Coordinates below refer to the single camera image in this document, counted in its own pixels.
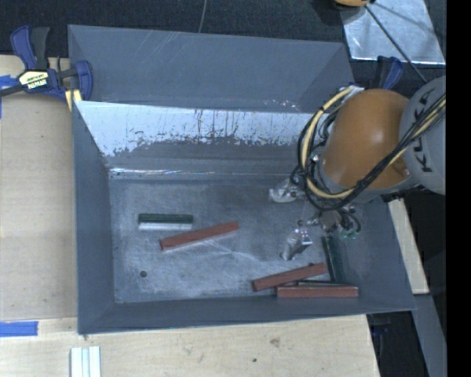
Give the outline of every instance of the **scratched surface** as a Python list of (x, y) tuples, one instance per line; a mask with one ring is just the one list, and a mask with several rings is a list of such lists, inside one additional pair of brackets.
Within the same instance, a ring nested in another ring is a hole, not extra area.
[(93, 68), (91, 101), (314, 112), (353, 81), (342, 43), (68, 28), (70, 61)]
[(118, 156), (156, 144), (232, 147), (296, 144), (311, 115), (78, 102), (100, 151)]
[[(279, 256), (297, 220), (310, 217), (309, 203), (273, 203), (264, 183), (116, 180), (110, 183), (115, 298), (152, 302), (184, 298), (272, 295), (253, 293), (252, 279), (324, 262), (321, 231), (312, 227), (315, 244), (293, 261)], [(227, 236), (172, 251), (159, 239), (178, 231), (140, 231), (139, 213), (192, 214), (193, 229), (237, 221)], [(329, 275), (320, 277), (328, 280)]]

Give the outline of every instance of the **metal sheet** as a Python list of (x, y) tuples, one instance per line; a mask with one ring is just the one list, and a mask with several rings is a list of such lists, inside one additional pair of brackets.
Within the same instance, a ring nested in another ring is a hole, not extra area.
[[(424, 0), (377, 0), (370, 8), (412, 63), (445, 64)], [(353, 59), (406, 61), (365, 9), (343, 11), (341, 18)]]

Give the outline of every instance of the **wooden board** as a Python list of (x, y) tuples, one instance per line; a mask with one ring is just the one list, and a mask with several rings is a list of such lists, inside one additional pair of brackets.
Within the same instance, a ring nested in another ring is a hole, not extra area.
[[(0, 75), (22, 67), (0, 56)], [(76, 315), (71, 146), (66, 104), (25, 93), (2, 99), (0, 320)]]
[(76, 319), (0, 342), (0, 376), (69, 376), (71, 347), (99, 346), (104, 377), (379, 376), (363, 316), (80, 336)]

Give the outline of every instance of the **wooden table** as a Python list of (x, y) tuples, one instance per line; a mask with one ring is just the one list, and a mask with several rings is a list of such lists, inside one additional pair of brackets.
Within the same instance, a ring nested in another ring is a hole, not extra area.
[[(16, 76), (21, 71), (22, 63), (19, 59), (14, 56), (0, 55), (0, 75)], [(65, 109), (62, 108), (61, 102), (49, 101), (49, 98), (46, 97), (26, 96), (23, 93), (4, 99), (3, 104), (4, 114), (7, 110), (11, 113), (15, 106), (17, 108), (40, 108), (45, 104), (52, 105), (53, 110), (68, 111), (67, 106)], [(7, 156), (10, 153), (1, 150), (1, 128), (5, 121), (7, 121), (6, 115), (0, 122), (0, 173), (1, 155)], [(32, 127), (35, 127), (35, 125), (27, 123), (29, 121), (24, 120), (24, 130), (32, 130)], [(56, 138), (56, 133), (50, 134), (50, 137)], [(31, 144), (32, 141), (26, 141), (25, 144)], [(38, 149), (46, 149), (50, 145), (39, 145)], [(45, 161), (39, 165), (43, 167), (42, 169), (32, 170), (25, 167), (24, 171), (39, 172), (43, 178), (48, 180), (49, 175), (56, 172), (56, 168), (52, 164), (49, 165), (48, 162)], [(7, 172), (3, 172), (4, 175), (8, 174), (6, 182), (8, 185), (13, 184), (14, 176), (11, 179)], [(11, 194), (21, 197), (24, 192), (27, 195), (29, 181), (27, 179), (23, 181), (19, 171), (16, 173), (17, 185), (21, 186), (21, 183), (26, 185), (23, 190), (13, 188)], [(56, 188), (55, 185), (46, 185), (44, 190), (54, 188)], [(27, 228), (28, 236), (11, 238), (10, 233), (0, 227), (0, 244), (7, 244), (7, 248), (3, 247), (0, 258), (6, 253), (12, 253), (7, 254), (9, 258), (16, 255), (18, 264), (21, 264), (19, 269), (9, 272), (8, 269), (4, 269), (2, 263), (0, 277), (9, 278), (8, 280), (13, 282), (15, 287), (10, 288), (13, 291), (12, 302), (29, 303), (27, 312), (35, 314), (37, 311), (38, 314), (49, 314), (51, 311), (52, 314), (68, 314), (69, 316), (36, 317), (37, 320), (39, 319), (38, 336), (1, 339), (0, 376), (68, 376), (70, 375), (68, 363), (70, 348), (75, 346), (100, 346), (103, 377), (142, 375), (212, 375), (217, 377), (231, 375), (341, 375), (344, 377), (367, 377), (380, 375), (365, 316), (227, 327), (78, 335), (76, 317), (73, 317), (74, 314), (70, 315), (74, 311), (72, 301), (76, 298), (67, 300), (63, 292), (72, 289), (73, 282), (70, 278), (75, 275), (75, 268), (73, 268), (75, 260), (73, 258), (64, 259), (63, 264), (68, 263), (72, 267), (68, 281), (49, 284), (49, 278), (44, 273), (61, 271), (47, 263), (47, 259), (49, 256), (52, 258), (59, 256), (60, 245), (56, 244), (55, 239), (51, 244), (48, 244), (48, 240), (42, 240), (35, 235), (36, 231), (39, 231), (39, 234), (43, 230), (42, 228), (46, 227), (45, 225), (36, 225), (37, 222), (42, 221), (42, 218), (35, 217), (35, 214), (44, 216), (44, 213), (49, 213), (45, 194), (54, 194), (50, 197), (52, 200), (66, 199), (66, 197), (57, 195), (55, 192), (44, 194), (44, 190), (37, 191), (38, 202), (34, 204), (44, 206), (42, 210), (39, 210), (38, 207), (31, 208), (35, 227)], [(389, 204), (389, 209), (395, 222), (395, 230), (400, 240), (412, 290), (415, 294), (427, 293), (429, 289), (403, 202), (394, 201)], [(39, 244), (39, 246), (28, 246), (22, 240), (23, 238), (28, 238), (30, 244)], [(28, 261), (29, 258), (35, 258), (36, 263)], [(34, 289), (30, 287), (31, 285), (28, 285), (28, 278), (35, 277), (44, 281), (45, 286), (42, 288), (42, 292), (44, 294), (45, 291), (50, 292), (51, 303), (42, 298), (42, 295), (38, 295), (38, 292), (35, 293)], [(0, 295), (4, 295), (8, 303), (11, 303), (11, 295), (8, 297), (7, 292), (0, 292)], [(9, 313), (12, 314), (9, 318), (13, 319), (12, 310)]]

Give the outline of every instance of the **clamp handle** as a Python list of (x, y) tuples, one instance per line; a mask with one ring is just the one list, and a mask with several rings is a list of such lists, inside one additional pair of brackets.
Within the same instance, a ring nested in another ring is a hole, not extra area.
[(24, 70), (49, 67), (46, 58), (46, 40), (49, 31), (49, 27), (33, 28), (31, 25), (24, 25), (10, 35), (14, 54), (23, 62)]

